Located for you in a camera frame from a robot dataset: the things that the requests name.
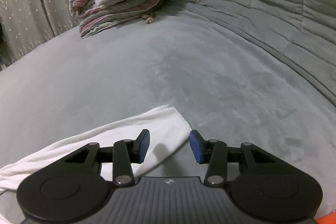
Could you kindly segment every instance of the round black pad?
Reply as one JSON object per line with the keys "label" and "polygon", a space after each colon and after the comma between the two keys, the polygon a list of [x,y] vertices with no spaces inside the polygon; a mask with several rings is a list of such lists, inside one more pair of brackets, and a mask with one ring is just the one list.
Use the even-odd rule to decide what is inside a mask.
{"label": "round black pad", "polygon": [[243,211],[268,221],[312,218],[322,189],[309,175],[241,174],[231,183],[231,197]]}
{"label": "round black pad", "polygon": [[66,199],[75,195],[80,185],[77,180],[67,177],[48,179],[41,185],[41,193],[51,199]]}
{"label": "round black pad", "polygon": [[287,199],[295,196],[299,190],[298,185],[283,177],[270,177],[260,182],[262,194],[275,199]]}
{"label": "round black pad", "polygon": [[100,208],[108,195],[99,175],[45,176],[33,174],[17,189],[26,217],[38,222],[76,222]]}

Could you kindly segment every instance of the white towel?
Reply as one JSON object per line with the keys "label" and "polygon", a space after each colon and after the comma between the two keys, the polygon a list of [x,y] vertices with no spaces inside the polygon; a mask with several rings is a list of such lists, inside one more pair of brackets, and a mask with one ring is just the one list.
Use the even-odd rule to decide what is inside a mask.
{"label": "white towel", "polygon": [[[171,155],[188,139],[191,131],[189,124],[174,107],[160,106],[141,115],[60,140],[14,164],[6,165],[0,169],[0,194],[7,189],[16,190],[27,176],[87,143],[98,142],[100,147],[113,146],[119,140],[136,139],[144,128],[150,131],[151,141],[144,162],[132,164],[135,176],[144,174]],[[102,165],[101,176],[112,180],[112,164]],[[9,222],[0,215],[0,223]]]}

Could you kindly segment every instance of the ribbed gray surface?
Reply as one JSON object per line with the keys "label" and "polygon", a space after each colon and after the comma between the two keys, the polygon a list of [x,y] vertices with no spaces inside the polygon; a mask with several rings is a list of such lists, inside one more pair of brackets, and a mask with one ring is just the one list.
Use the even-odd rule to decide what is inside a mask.
{"label": "ribbed gray surface", "polygon": [[[263,224],[238,210],[222,189],[198,177],[144,177],[115,191],[96,214],[77,224]],[[313,224],[312,220],[300,224]]]}

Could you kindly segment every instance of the fabric fold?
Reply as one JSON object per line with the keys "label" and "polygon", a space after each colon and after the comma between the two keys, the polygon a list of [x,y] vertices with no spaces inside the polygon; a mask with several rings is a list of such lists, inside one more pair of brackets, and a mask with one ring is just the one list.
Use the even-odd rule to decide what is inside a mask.
{"label": "fabric fold", "polygon": [[106,8],[97,7],[93,0],[69,0],[70,13],[79,19],[82,38],[125,22],[141,18],[159,8],[164,0],[124,0]]}
{"label": "fabric fold", "polygon": [[[123,139],[136,139],[142,129],[150,131],[150,146],[142,164],[132,164],[134,175],[140,176],[165,160],[189,137],[191,128],[172,106],[164,105],[138,116],[92,129],[88,132],[53,143],[13,164],[0,169],[0,194],[16,190],[20,182],[32,173],[59,160],[90,142],[100,147],[113,146]],[[112,180],[112,163],[102,165],[101,176]]]}

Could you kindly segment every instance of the blue gripper pad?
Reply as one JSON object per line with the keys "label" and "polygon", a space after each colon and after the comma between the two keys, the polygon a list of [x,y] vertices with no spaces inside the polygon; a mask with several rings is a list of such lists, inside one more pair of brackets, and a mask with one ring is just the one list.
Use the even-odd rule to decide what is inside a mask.
{"label": "blue gripper pad", "polygon": [[147,132],[145,133],[140,142],[140,149],[139,149],[140,162],[143,162],[145,160],[149,144],[150,144],[150,134],[149,130],[147,130]]}
{"label": "blue gripper pad", "polygon": [[189,143],[190,143],[190,148],[193,151],[196,162],[203,163],[204,155],[202,154],[202,150],[201,150],[201,142],[195,136],[193,131],[190,132]]}

